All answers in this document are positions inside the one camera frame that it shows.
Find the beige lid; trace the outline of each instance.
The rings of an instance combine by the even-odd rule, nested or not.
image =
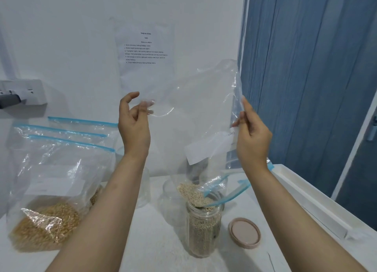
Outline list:
[[[246,249],[258,246],[261,241],[261,232],[254,222],[247,218],[238,217],[228,225],[228,231],[232,240]]]

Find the power outlet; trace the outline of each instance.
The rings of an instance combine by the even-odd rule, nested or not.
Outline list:
[[[0,81],[0,94],[17,94],[25,105],[47,103],[45,90],[40,79],[12,79]]]

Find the seed bag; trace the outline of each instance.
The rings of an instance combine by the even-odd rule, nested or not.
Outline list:
[[[105,134],[68,131],[60,128],[52,128],[39,125],[16,124],[11,128],[8,138],[8,148],[22,148],[25,139],[29,135],[49,136],[100,146],[106,146],[112,142]]]
[[[105,134],[108,138],[104,146],[113,148],[118,140],[119,131],[117,123],[72,119],[63,117],[47,117],[51,127],[64,130],[73,130],[88,133]]]
[[[152,139],[173,183],[213,182],[226,174],[227,152],[235,149],[238,128],[230,128],[243,109],[236,61],[161,86],[149,116]]]
[[[91,206],[114,149],[30,135],[11,149],[7,230],[22,252],[59,249]]]

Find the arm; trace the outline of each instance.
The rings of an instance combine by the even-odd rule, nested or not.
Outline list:
[[[141,175],[148,155],[150,134],[147,104],[129,110],[138,93],[120,103],[119,131],[125,155],[95,206],[62,247],[47,272],[118,271],[139,194]]]
[[[292,271],[366,271],[327,234],[267,169],[272,133],[243,98],[237,154]]]

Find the printed instruction sheet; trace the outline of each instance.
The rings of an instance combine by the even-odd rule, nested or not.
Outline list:
[[[115,23],[122,94],[140,91],[139,101],[174,78],[174,28],[141,22]]]

